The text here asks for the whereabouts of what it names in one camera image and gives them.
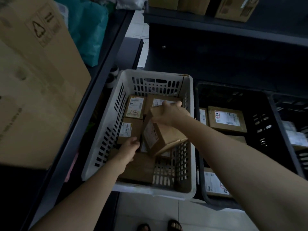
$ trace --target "teal plastic bag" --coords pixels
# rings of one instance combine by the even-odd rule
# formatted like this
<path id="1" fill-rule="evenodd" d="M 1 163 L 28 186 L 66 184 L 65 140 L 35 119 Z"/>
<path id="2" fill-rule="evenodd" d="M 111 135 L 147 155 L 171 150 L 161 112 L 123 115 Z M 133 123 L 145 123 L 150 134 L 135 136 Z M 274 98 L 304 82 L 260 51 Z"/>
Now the teal plastic bag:
<path id="1" fill-rule="evenodd" d="M 96 66 L 108 23 L 106 7 L 89 0 L 55 0 L 68 8 L 68 31 L 88 66 Z"/>

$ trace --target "black plastic basket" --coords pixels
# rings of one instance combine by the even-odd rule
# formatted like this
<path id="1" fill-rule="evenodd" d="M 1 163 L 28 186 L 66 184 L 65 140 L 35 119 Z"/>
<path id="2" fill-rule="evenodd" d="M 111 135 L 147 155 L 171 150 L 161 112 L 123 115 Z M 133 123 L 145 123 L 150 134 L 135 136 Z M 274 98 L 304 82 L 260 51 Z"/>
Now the black plastic basket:
<path id="1" fill-rule="evenodd" d="M 216 106 L 241 110 L 247 127 L 245 136 L 249 146 L 269 156 L 279 164 L 298 174 L 297 167 L 290 155 L 289 146 L 281 132 L 273 112 L 274 103 L 270 103 L 269 95 L 264 92 L 225 86 L 217 83 L 199 81 L 194 84 L 195 116 L 200 121 L 199 107 Z M 233 198 L 207 195 L 205 190 L 204 167 L 209 167 L 196 151 L 197 168 L 199 170 L 201 194 L 207 205 L 219 208 L 241 209 Z"/>
<path id="2" fill-rule="evenodd" d="M 274 113 L 279 123 L 279 128 L 283 133 L 285 142 L 288 146 L 290 155 L 297 169 L 298 175 L 308 179 L 308 149 L 295 151 L 292 147 L 287 133 L 283 127 L 281 120 L 291 121 L 295 124 L 298 132 L 302 132 L 308 137 L 308 97 L 295 97 L 283 94 L 271 94 L 271 101 L 275 104 Z"/>

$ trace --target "white plastic basket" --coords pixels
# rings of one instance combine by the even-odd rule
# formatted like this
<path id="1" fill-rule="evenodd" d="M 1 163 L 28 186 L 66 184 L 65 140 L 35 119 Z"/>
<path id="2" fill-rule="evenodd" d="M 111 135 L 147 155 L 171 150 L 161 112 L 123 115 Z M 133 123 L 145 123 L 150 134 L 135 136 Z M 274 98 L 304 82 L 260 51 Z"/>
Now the white plastic basket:
<path id="1" fill-rule="evenodd" d="M 110 149 L 115 147 L 130 94 L 179 96 L 183 99 L 183 107 L 194 117 L 191 76 L 132 69 L 121 71 L 95 135 L 82 172 L 82 180 L 87 180 L 103 166 L 108 159 Z M 195 147 L 186 141 L 172 150 L 171 163 L 156 159 L 152 185 L 117 181 L 112 190 L 181 200 L 192 198 L 196 192 Z"/>

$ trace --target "person's left hand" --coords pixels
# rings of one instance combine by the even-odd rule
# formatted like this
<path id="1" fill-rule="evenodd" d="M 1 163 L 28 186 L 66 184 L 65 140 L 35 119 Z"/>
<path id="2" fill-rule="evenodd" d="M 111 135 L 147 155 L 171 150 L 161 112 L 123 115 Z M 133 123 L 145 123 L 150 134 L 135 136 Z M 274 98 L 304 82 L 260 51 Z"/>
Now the person's left hand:
<path id="1" fill-rule="evenodd" d="M 140 142 L 137 141 L 137 137 L 131 137 L 122 144 L 118 153 L 111 159 L 117 161 L 120 174 L 124 172 L 126 165 L 134 160 L 133 157 L 139 147 Z"/>

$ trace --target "person's arm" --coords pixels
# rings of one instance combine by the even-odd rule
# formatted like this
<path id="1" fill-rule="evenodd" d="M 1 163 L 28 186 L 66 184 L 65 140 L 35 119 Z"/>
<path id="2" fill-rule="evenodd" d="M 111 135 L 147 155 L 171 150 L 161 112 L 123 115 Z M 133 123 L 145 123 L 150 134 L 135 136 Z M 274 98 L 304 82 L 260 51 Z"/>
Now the person's arm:
<path id="1" fill-rule="evenodd" d="M 191 141 L 259 230 L 308 230 L 306 180 L 188 116 L 181 102 L 163 106 L 163 115 L 152 121 L 177 128 Z"/>
<path id="2" fill-rule="evenodd" d="M 118 176 L 132 161 L 137 137 L 122 144 L 118 154 L 40 219 L 31 231 L 93 230 Z"/>

